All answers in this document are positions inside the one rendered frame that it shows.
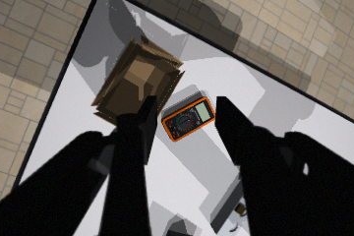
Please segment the white key panel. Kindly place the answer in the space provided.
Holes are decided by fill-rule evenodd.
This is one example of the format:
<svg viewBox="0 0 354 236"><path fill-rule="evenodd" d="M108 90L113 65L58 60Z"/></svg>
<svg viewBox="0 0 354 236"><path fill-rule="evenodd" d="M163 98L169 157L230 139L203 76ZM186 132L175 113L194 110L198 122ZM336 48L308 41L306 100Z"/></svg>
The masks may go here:
<svg viewBox="0 0 354 236"><path fill-rule="evenodd" d="M166 236L190 236L190 235L186 235L186 234L182 234L182 233L168 230Z"/></svg>

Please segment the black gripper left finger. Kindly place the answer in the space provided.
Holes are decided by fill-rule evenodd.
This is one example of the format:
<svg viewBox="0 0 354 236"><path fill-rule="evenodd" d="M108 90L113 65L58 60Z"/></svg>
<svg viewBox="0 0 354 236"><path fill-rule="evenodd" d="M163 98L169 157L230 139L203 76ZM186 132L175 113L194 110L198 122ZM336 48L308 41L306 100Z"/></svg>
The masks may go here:
<svg viewBox="0 0 354 236"><path fill-rule="evenodd" d="M156 95L116 123L109 136L79 134L4 197L0 236L74 236L108 174L97 236L152 236L145 165L157 128Z"/></svg>

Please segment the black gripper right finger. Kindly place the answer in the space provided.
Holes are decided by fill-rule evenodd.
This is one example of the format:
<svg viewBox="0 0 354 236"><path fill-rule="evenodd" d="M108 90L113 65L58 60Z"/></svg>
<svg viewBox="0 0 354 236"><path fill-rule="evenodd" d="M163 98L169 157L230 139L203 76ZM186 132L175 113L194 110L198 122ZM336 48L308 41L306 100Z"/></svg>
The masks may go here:
<svg viewBox="0 0 354 236"><path fill-rule="evenodd" d="M354 236L354 164L301 132L255 126L226 96L214 126L240 166L250 236Z"/></svg>

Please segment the orange digital multimeter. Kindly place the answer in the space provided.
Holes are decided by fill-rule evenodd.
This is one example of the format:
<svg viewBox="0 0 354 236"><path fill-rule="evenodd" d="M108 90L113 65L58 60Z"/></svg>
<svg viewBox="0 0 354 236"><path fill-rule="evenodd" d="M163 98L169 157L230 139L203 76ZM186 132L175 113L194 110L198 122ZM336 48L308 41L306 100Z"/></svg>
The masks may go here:
<svg viewBox="0 0 354 236"><path fill-rule="evenodd" d="M200 97L161 119L168 137L178 142L215 120L215 112L207 97Z"/></svg>

